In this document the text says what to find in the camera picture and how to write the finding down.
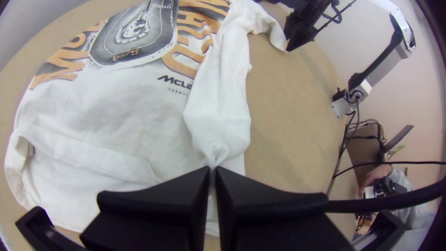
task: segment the wire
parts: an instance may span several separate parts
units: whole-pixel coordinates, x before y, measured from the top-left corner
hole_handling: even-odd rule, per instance
[[[351,138],[353,138],[354,137],[354,135],[356,134],[356,131],[358,130],[358,125],[359,125],[359,97],[356,97],[356,109],[357,109],[357,115],[358,115],[358,122],[357,122],[357,124],[356,124],[356,128],[354,129],[354,131],[353,131],[353,133],[352,133],[352,136],[350,136],[350,139],[348,139],[348,141],[345,143],[345,147],[344,147],[344,150],[342,150],[342,152],[340,152],[340,156],[339,157],[341,157],[342,156],[342,154],[344,153],[344,151],[345,151],[345,149],[347,148],[347,145],[350,143],[350,141],[352,140]]]
[[[342,15],[338,8],[336,8],[336,4],[334,2],[331,2],[331,7],[334,10],[334,12],[338,15],[339,19],[336,19],[335,17],[330,17],[329,15],[322,13],[322,16],[326,19],[333,19],[333,22],[336,24],[340,24],[342,22]]]
[[[338,161],[336,162],[336,167],[334,168],[333,175],[339,171],[339,166],[341,165],[342,155],[344,154],[344,151],[347,148],[347,145],[350,143],[350,139],[348,140],[347,143],[345,143],[346,135],[347,135],[347,132],[348,132],[348,128],[351,126],[353,118],[355,117],[355,115],[357,113],[358,113],[358,122],[355,123],[355,124],[359,125],[359,98],[358,97],[356,98],[356,107],[357,107],[358,112],[357,111],[353,111],[353,112],[347,114],[347,115],[352,115],[352,117],[350,118],[350,121],[348,122],[348,124],[345,126],[345,129],[344,129],[344,136],[342,137],[342,143],[341,143],[341,148],[339,149]],[[334,184],[335,184],[335,180],[332,179],[330,181],[330,185],[328,185],[328,189],[327,189],[327,192],[326,192],[327,195],[330,195],[331,189],[333,188]]]
[[[353,116],[350,118],[350,121],[348,122],[348,124],[345,126],[345,129],[344,129],[344,137],[342,138],[342,143],[341,143],[341,148],[339,149],[339,155],[338,155],[338,158],[340,158],[341,156],[342,156],[342,154],[344,153],[344,151],[345,151],[345,148],[344,148],[344,143],[345,143],[345,140],[346,140],[346,135],[347,135],[347,132],[348,132],[348,128],[350,127],[350,125],[352,124],[352,121],[353,121],[353,118],[355,117],[355,115],[356,115],[356,111],[353,111],[353,114],[352,114]]]
[[[357,0],[353,0],[351,3],[347,4],[347,6],[345,6],[345,8],[343,8],[341,11],[339,11],[339,13],[337,13],[334,17],[332,17],[328,22],[326,22],[321,28],[319,28],[317,30],[317,32],[320,32],[321,30],[323,30],[325,27],[327,27],[329,25],[329,23],[333,22],[333,21],[337,21],[337,17],[339,17],[345,10],[347,10],[348,8],[350,8]]]
[[[365,224],[365,222],[366,222],[366,218],[364,217],[364,216],[359,216],[359,218],[358,218],[358,225],[356,226],[356,231],[359,231],[359,230],[361,230],[361,228],[363,227],[363,225]]]
[[[347,168],[345,170],[343,170],[342,172],[333,175],[332,179],[338,177],[339,175],[350,171],[354,168],[358,168],[361,166],[365,166],[365,165],[383,165],[383,164],[388,164],[388,165],[393,165],[393,164],[415,164],[415,165],[427,165],[427,164],[432,164],[432,165],[446,165],[446,162],[441,162],[441,161],[390,161],[390,162],[369,162],[369,163],[362,163],[362,164],[358,164],[358,165],[354,165],[350,168]]]

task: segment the person's hand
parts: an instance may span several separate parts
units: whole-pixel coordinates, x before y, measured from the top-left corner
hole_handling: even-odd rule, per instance
[[[380,165],[377,168],[373,169],[366,176],[366,180],[362,183],[359,191],[362,192],[365,187],[373,184],[373,180],[377,178],[383,178],[389,176],[392,173],[393,167],[391,165]]]

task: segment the orange graphic print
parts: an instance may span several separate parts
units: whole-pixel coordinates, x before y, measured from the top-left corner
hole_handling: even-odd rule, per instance
[[[230,2],[226,0],[180,0],[177,17],[178,43],[173,50],[162,57],[164,64],[172,71],[195,78],[197,70],[175,60],[174,55],[180,54],[202,63],[204,55],[188,49],[188,37],[203,40],[201,53],[206,53],[209,47],[214,45],[211,34],[218,32],[221,21],[228,14],[229,7]]]
[[[44,65],[42,65],[39,71],[45,67],[45,65],[52,65],[56,70],[49,73],[38,73],[34,76],[29,88],[32,90],[36,86],[43,82],[47,82],[53,79],[65,79],[75,80],[77,75],[74,72],[84,69],[85,64],[81,62],[74,62],[75,59],[86,59],[89,57],[88,50],[85,46],[86,36],[90,33],[98,32],[105,24],[105,21],[98,23],[97,25],[87,29],[85,32],[78,35],[71,42],[66,44],[62,49],[58,50],[53,56],[51,56]]]

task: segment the white wall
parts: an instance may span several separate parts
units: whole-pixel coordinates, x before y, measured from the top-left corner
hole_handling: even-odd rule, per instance
[[[351,0],[341,0],[343,8]],[[422,161],[443,158],[446,75],[432,32],[415,2],[391,0],[403,12],[417,41],[417,50],[401,61],[360,104],[361,120],[374,118],[391,139],[404,125],[415,128],[403,139],[407,146],[392,160]],[[325,20],[319,20],[319,26]],[[316,43],[333,62],[347,84],[353,73],[363,72],[386,48],[393,28],[389,15],[366,0],[357,1],[343,14],[340,25],[330,24]],[[415,187],[437,181],[439,166],[408,165]]]
[[[0,15],[0,69],[38,31],[88,0],[10,0]]]

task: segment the gray sleeve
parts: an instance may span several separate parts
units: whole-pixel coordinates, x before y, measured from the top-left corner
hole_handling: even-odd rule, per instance
[[[413,185],[407,180],[402,171],[393,169],[389,178],[393,182],[407,188],[408,192],[413,190]],[[430,227],[435,218],[435,213],[426,204],[395,210],[394,215],[401,219],[402,222],[405,222],[409,229]]]

